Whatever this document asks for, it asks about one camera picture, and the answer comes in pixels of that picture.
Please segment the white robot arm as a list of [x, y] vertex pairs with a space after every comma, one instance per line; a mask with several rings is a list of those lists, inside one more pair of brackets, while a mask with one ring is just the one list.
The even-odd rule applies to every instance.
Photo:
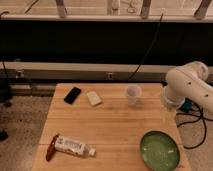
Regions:
[[208, 67], [199, 61], [170, 69], [166, 74], [167, 85], [161, 91], [164, 106], [164, 122], [175, 120], [176, 110], [188, 98], [213, 114], [213, 87], [206, 83]]

